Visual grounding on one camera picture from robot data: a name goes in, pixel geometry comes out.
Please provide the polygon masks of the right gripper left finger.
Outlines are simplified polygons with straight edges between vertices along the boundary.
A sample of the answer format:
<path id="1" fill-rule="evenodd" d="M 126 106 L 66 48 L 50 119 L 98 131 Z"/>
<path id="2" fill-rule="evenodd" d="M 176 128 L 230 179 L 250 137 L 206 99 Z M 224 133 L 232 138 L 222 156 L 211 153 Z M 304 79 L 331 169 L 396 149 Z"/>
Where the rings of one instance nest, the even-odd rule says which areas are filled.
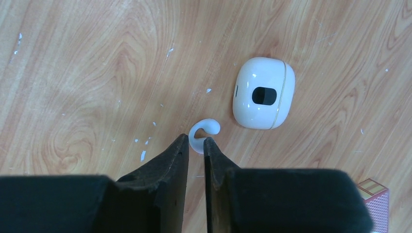
<path id="1" fill-rule="evenodd" d="M 105 175 L 1 176 L 3 233 L 179 233 L 189 139 L 113 180 Z"/>

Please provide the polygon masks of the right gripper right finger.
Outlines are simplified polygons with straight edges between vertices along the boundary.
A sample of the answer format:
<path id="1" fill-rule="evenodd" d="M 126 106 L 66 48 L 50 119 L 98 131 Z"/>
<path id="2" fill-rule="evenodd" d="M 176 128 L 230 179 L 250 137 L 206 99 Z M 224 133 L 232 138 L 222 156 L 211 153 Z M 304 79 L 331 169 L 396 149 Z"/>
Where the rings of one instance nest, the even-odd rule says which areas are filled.
<path id="1" fill-rule="evenodd" d="M 210 233 L 370 233 L 357 186 L 336 169 L 241 168 L 204 141 Z"/>

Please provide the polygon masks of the white earbud mid table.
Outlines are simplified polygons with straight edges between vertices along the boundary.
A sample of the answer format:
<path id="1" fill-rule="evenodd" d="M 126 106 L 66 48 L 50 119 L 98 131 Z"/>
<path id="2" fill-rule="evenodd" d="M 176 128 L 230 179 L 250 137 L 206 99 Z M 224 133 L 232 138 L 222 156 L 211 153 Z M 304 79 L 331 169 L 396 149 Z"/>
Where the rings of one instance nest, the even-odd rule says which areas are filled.
<path id="1" fill-rule="evenodd" d="M 221 131 L 220 123 L 213 118 L 206 118 L 195 123 L 189 131 L 189 145 L 197 154 L 204 154 L 205 135 L 217 135 Z"/>

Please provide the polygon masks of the white earbud charging case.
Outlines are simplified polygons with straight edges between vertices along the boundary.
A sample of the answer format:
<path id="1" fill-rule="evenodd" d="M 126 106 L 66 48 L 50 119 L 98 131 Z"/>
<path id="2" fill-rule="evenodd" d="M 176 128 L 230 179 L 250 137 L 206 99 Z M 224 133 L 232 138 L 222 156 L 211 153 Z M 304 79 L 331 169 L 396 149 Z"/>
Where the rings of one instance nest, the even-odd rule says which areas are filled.
<path id="1" fill-rule="evenodd" d="M 271 130 L 279 127 L 291 109 L 295 73 L 286 62 L 255 57 L 237 76 L 233 97 L 235 120 L 243 127 Z"/>

